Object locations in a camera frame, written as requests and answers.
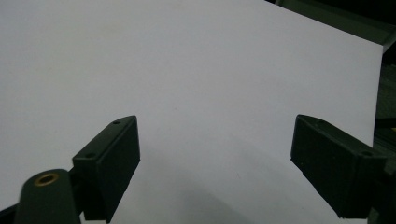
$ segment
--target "white surface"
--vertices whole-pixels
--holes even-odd
[[[7,0],[0,32],[1,208],[135,114],[142,161],[112,223],[364,223],[290,146],[297,114],[371,145],[381,46],[262,0]]]

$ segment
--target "screw hole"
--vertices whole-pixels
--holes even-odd
[[[363,151],[363,152],[361,153],[361,155],[363,155],[363,156],[373,156],[373,153],[372,153],[372,152],[369,152],[369,151]]]
[[[57,174],[45,174],[35,180],[35,185],[38,187],[47,186],[55,182],[59,176]]]
[[[96,156],[96,154],[94,154],[94,153],[88,153],[87,155],[85,155],[85,158],[92,158],[95,156]]]

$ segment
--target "white paper sheet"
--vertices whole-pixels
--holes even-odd
[[[364,223],[290,146],[298,114],[371,145],[381,46],[262,0],[3,1],[0,32],[1,208],[137,115],[112,223]]]

